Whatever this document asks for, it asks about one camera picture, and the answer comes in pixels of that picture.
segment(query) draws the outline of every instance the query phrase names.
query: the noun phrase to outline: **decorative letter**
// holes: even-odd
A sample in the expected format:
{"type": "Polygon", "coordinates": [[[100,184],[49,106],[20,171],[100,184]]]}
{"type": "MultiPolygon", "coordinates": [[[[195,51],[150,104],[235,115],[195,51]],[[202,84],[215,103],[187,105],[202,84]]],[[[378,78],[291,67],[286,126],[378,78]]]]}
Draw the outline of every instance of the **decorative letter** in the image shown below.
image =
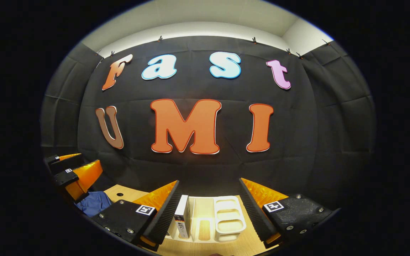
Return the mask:
{"type": "Polygon", "coordinates": [[[107,115],[109,115],[110,123],[112,124],[112,128],[115,133],[115,138],[112,138],[109,133],[109,129],[107,129],[107,125],[104,119],[104,109],[98,108],[96,109],[96,116],[99,119],[99,125],[101,126],[102,133],[104,134],[105,139],[107,142],[114,148],[122,149],[124,147],[124,142],[122,141],[121,132],[119,131],[118,122],[116,119],[117,115],[117,108],[114,106],[107,107],[105,109],[107,111],[107,115]]]}
{"type": "Polygon", "coordinates": [[[132,60],[132,54],[127,55],[126,57],[119,59],[110,65],[110,72],[107,76],[107,81],[105,81],[104,86],[102,86],[102,90],[105,91],[112,87],[115,83],[115,76],[119,76],[122,73],[124,68],[124,63],[129,63],[132,60]]]}
{"type": "Polygon", "coordinates": [[[267,62],[267,66],[272,68],[273,79],[275,79],[276,84],[282,89],[290,89],[290,82],[284,79],[284,73],[288,72],[288,69],[283,67],[278,60],[271,60],[267,62]]]}
{"type": "Polygon", "coordinates": [[[249,111],[251,111],[254,121],[251,142],[246,146],[246,150],[251,153],[267,151],[270,148],[267,137],[273,107],[265,104],[252,104],[249,106],[249,111]]]}
{"type": "Polygon", "coordinates": [[[148,62],[149,67],[142,72],[142,78],[152,80],[157,77],[167,79],[176,73],[175,66],[176,57],[171,54],[165,54],[151,59],[148,62]]]}
{"type": "Polygon", "coordinates": [[[241,59],[235,53],[212,53],[210,55],[210,62],[214,64],[210,67],[210,73],[215,78],[235,78],[241,73],[241,68],[238,65],[241,59]]]}
{"type": "Polygon", "coordinates": [[[151,108],[156,113],[156,140],[151,149],[158,153],[172,152],[172,145],[167,142],[170,134],[175,147],[184,152],[194,133],[194,144],[189,148],[194,154],[216,154],[215,128],[216,115],[221,109],[219,101],[205,99],[198,101],[184,121],[175,102],[171,99],[161,99],[151,102],[151,108]]]}

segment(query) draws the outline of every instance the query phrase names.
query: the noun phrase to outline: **product box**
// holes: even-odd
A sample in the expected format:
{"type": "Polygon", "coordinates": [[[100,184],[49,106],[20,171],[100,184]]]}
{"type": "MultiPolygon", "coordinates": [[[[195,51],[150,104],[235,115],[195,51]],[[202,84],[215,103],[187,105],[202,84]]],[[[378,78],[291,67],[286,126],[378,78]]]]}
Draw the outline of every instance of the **product box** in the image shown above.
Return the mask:
{"type": "Polygon", "coordinates": [[[187,239],[191,229],[191,214],[189,211],[189,196],[182,195],[174,214],[174,219],[179,231],[179,237],[187,239]]]}

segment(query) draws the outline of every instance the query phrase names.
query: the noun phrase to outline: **light blue letter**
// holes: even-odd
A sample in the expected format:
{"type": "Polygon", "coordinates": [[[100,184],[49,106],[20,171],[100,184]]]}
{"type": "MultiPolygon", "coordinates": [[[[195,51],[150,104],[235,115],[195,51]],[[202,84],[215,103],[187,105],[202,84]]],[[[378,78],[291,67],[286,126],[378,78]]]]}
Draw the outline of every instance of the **light blue letter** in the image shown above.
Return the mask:
{"type": "Polygon", "coordinates": [[[215,78],[235,78],[241,73],[238,65],[241,59],[235,53],[215,52],[210,55],[210,62],[214,64],[210,67],[210,73],[215,78]]]}
{"type": "Polygon", "coordinates": [[[148,62],[149,67],[142,72],[142,78],[152,80],[157,77],[166,79],[172,77],[176,73],[175,66],[176,57],[171,54],[165,54],[151,59],[148,62]]]}

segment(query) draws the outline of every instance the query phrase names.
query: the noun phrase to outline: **pink letter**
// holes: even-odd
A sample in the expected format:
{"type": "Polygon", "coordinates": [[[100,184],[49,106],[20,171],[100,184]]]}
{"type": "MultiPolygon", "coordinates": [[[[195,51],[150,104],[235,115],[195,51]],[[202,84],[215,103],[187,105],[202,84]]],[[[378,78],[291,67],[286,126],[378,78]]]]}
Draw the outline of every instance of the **pink letter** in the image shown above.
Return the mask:
{"type": "Polygon", "coordinates": [[[283,67],[278,60],[270,60],[267,62],[267,66],[272,68],[273,78],[276,84],[282,89],[290,89],[290,82],[284,79],[283,72],[287,73],[288,69],[283,67]]]}

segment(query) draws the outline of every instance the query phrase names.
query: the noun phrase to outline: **white ceiling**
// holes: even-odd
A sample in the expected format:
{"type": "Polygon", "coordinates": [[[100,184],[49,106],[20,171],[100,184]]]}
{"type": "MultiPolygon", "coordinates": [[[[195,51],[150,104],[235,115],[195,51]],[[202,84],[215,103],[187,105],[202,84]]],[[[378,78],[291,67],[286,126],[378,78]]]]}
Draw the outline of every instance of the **white ceiling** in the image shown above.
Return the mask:
{"type": "Polygon", "coordinates": [[[83,39],[91,49],[146,29],[192,21],[217,21],[283,36],[298,16],[261,0],[153,0],[97,28],[83,39]]]}

